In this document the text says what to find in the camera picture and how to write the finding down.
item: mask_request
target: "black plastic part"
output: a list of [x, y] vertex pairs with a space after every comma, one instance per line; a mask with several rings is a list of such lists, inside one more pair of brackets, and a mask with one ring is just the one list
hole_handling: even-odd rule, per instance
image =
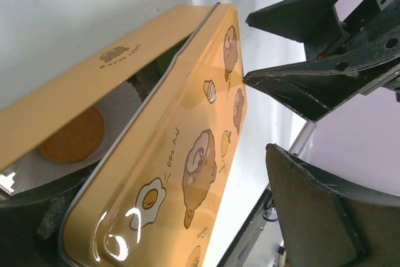
[[400, 197], [346, 181], [273, 144], [266, 164], [292, 267], [398, 266]]
[[67, 266], [58, 253], [58, 230], [96, 165], [0, 201], [0, 266]]
[[284, 0], [249, 14], [253, 28], [305, 43], [306, 56], [315, 59], [343, 36], [334, 5], [338, 0]]
[[241, 229], [233, 239], [217, 267], [240, 267], [248, 258], [252, 248], [265, 227], [273, 199], [269, 186], [253, 207]]
[[343, 23], [336, 1], [285, 0], [247, 19], [252, 27], [303, 42], [307, 61], [252, 71], [244, 83], [312, 122], [381, 86], [400, 93], [400, 0], [364, 0]]
[[277, 250], [277, 253], [283, 256], [285, 254], [285, 247], [280, 246], [279, 249]]
[[312, 122], [398, 76], [400, 26], [340, 56], [251, 71], [244, 83]]

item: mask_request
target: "white paper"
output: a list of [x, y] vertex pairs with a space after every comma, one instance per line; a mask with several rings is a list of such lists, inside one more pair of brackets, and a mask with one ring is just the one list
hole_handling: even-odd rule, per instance
[[140, 105], [141, 100], [132, 85], [122, 83], [94, 105], [104, 119], [105, 133], [100, 147], [87, 159], [73, 164], [56, 163], [47, 159], [37, 149], [31, 151], [12, 166], [16, 172], [15, 184], [12, 187], [14, 193], [49, 183], [99, 161]]

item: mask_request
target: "green object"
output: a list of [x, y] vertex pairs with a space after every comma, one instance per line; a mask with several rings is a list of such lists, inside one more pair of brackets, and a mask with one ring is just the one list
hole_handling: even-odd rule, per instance
[[157, 72], [160, 76], [163, 76], [164, 73], [167, 71], [171, 61], [174, 58], [174, 55], [182, 48], [186, 40], [187, 39], [179, 42], [156, 59]]

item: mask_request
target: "white backdrop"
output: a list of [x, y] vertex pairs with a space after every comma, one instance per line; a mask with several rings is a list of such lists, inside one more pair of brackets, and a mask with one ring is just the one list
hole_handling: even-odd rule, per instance
[[[0, 108], [177, 4], [235, 3], [245, 72], [304, 60], [302, 45], [244, 23], [281, 0], [0, 0]], [[304, 122], [248, 89], [249, 109], [204, 266], [216, 266], [268, 184], [265, 146], [288, 148]]]

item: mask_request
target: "cupcake illustration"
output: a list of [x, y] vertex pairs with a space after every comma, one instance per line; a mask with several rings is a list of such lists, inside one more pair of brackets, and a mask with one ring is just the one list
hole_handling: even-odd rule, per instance
[[209, 81], [204, 81], [202, 89], [206, 94], [209, 103], [214, 103], [215, 100], [217, 100], [215, 84], [211, 79]]

